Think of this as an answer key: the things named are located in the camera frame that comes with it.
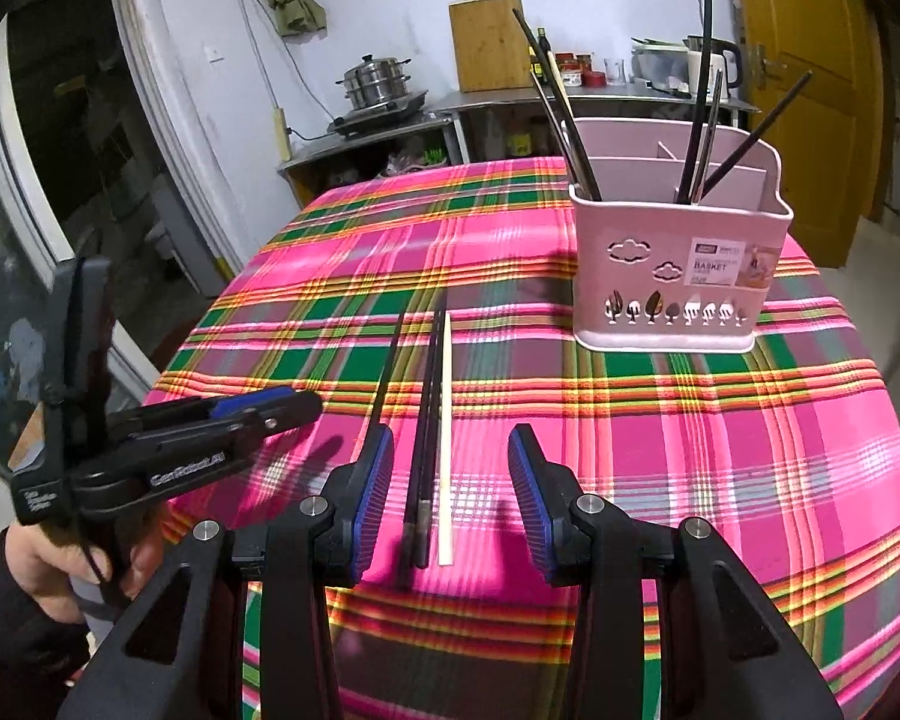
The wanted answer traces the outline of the left hand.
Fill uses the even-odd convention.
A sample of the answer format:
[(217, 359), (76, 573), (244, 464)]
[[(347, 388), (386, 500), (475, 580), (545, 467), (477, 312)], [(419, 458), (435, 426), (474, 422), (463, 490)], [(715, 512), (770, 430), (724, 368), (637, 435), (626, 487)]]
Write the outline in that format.
[[(136, 598), (164, 557), (162, 523), (167, 518), (167, 505), (159, 504), (144, 518), (146, 528), (131, 546), (130, 567), (119, 586), (128, 598)], [(9, 525), (4, 540), (7, 569), (17, 585), (33, 598), (41, 611), (53, 621), (82, 624), (84, 614), (77, 607), (71, 589), (71, 578), (100, 583), (86, 555), (79, 546), (55, 543), (38, 525)]]

